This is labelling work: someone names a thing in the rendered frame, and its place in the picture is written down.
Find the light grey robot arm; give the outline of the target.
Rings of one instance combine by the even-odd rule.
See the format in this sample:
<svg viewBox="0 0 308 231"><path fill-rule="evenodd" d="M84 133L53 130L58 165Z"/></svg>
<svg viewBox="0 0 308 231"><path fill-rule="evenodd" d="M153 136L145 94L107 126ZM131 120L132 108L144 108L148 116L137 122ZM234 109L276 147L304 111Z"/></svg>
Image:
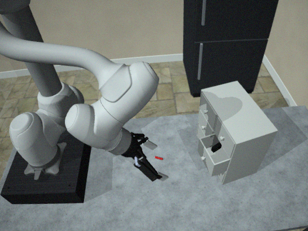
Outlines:
<svg viewBox="0 0 308 231"><path fill-rule="evenodd" d="M127 66L86 48L44 43L29 4L30 0L0 0L8 29L0 21L0 54L25 62L39 90L36 114L18 115L9 132L14 147L28 162L25 175L35 174L34 181L40 182L44 174L60 174L68 144L57 142L66 129L91 147L118 156L125 153L131 133L123 126L153 97L159 77L147 62ZM61 82L54 65L90 71L102 97L84 104L81 91Z"/></svg>

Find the black nine-volt battery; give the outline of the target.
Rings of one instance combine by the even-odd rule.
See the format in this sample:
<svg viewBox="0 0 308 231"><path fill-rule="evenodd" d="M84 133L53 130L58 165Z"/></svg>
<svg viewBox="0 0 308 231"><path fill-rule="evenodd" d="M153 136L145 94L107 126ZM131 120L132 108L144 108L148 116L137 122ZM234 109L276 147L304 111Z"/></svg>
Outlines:
<svg viewBox="0 0 308 231"><path fill-rule="evenodd" d="M221 148L221 143L219 142L219 143L217 143L216 145L214 145L213 147L212 147L212 149L211 149L211 151L214 153L214 152L216 152L217 150L219 150L220 148Z"/></svg>

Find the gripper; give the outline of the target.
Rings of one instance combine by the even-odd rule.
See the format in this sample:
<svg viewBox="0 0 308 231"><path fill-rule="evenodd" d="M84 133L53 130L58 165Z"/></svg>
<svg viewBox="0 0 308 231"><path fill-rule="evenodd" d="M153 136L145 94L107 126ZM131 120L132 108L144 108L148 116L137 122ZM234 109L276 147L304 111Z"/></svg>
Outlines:
<svg viewBox="0 0 308 231"><path fill-rule="evenodd" d="M155 181L156 179L164 181L168 179L169 177L167 175L156 171L146 159L147 157L144 155L140 145L143 144L152 150L157 148L157 145L149 141L148 137L144 137L144 134L135 134L131 132L131 144L128 150L122 154L122 156L133 158L135 160L134 166L141 170L141 172L144 173L146 177L148 177L151 181ZM138 142L138 140L141 141ZM139 160L141 157L143 158Z"/></svg>

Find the small grey chest of drawers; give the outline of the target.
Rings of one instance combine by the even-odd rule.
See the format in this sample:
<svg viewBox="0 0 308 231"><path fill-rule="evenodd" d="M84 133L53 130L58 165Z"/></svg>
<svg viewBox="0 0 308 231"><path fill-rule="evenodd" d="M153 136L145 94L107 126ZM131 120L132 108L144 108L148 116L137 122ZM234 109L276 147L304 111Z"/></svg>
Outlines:
<svg viewBox="0 0 308 231"><path fill-rule="evenodd" d="M235 143L222 185L255 174L278 130L238 81L202 94L217 114L213 133L218 117Z"/></svg>

